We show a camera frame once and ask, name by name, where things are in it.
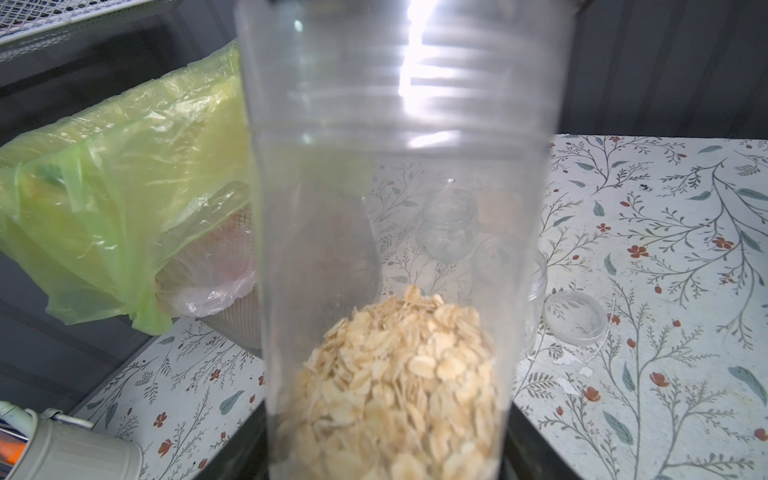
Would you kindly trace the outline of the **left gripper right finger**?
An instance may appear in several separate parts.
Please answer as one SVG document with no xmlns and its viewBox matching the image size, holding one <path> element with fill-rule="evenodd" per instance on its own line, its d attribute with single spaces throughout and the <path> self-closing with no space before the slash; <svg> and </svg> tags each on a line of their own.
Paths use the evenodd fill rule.
<svg viewBox="0 0 768 480">
<path fill-rule="evenodd" d="M 503 480 L 581 480 L 514 404 L 503 448 Z"/>
</svg>

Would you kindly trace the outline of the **glass oatmeal jar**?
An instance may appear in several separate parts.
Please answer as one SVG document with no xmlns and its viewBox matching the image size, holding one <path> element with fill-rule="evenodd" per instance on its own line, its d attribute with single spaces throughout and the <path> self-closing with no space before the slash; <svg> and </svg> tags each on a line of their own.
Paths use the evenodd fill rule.
<svg viewBox="0 0 768 480">
<path fill-rule="evenodd" d="M 270 478 L 563 468 L 511 398 L 577 10 L 237 3 Z"/>
<path fill-rule="evenodd" d="M 472 258 L 470 300 L 491 338 L 523 359 L 535 344 L 548 283 L 541 251 L 526 253 L 512 242 L 488 237 Z"/>
</svg>

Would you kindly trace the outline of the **clear plastic jar lid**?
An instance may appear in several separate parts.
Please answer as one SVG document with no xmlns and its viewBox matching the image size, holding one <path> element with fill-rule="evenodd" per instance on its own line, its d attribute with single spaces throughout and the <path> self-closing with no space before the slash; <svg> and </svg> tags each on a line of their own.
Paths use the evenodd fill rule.
<svg viewBox="0 0 768 480">
<path fill-rule="evenodd" d="M 558 340 L 575 346 L 598 343 L 609 325 L 604 307 L 579 291 L 552 294 L 544 303 L 543 321 Z"/>
</svg>

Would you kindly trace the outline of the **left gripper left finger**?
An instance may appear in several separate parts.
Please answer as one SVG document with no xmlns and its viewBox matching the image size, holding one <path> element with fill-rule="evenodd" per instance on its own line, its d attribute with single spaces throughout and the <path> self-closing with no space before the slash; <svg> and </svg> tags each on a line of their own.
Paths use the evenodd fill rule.
<svg viewBox="0 0 768 480">
<path fill-rule="evenodd" d="M 267 413 L 260 404 L 195 480 L 266 480 Z"/>
</svg>

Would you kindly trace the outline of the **oatmeal jar with beige lid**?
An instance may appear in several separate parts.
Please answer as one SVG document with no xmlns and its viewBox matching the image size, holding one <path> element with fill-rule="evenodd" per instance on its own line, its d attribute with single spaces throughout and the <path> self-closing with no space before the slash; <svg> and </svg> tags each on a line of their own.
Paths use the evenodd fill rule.
<svg viewBox="0 0 768 480">
<path fill-rule="evenodd" d="M 462 189 L 444 189 L 425 200 L 417 240 L 434 259 L 453 263 L 469 254 L 477 231 L 474 196 Z"/>
</svg>

